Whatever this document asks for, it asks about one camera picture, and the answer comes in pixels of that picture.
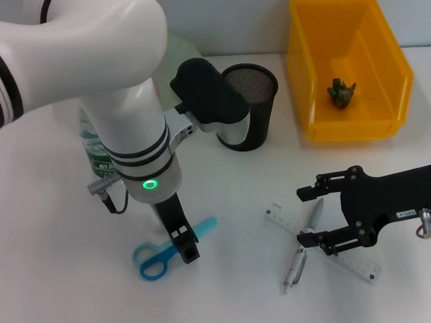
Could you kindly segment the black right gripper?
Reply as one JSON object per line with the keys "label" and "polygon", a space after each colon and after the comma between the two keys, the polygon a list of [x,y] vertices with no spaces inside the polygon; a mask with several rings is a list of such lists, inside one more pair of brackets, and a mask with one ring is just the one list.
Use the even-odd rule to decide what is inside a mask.
{"label": "black right gripper", "polygon": [[380,177],[362,171],[353,181],[348,170],[318,174],[314,186],[298,188],[297,196],[310,201],[337,192],[348,227],[297,235],[303,247],[319,247],[326,256],[372,247],[385,226],[417,218],[424,208],[431,214],[431,165]]}

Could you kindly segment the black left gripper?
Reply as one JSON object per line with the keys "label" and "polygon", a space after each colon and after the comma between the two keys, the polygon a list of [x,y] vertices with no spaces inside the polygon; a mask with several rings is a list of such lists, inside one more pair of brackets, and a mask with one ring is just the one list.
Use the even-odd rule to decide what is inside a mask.
{"label": "black left gripper", "polygon": [[199,258],[200,253],[197,249],[199,240],[189,227],[178,194],[175,193],[169,199],[155,203],[151,207],[171,237],[172,244],[178,250],[182,260],[189,264]]}

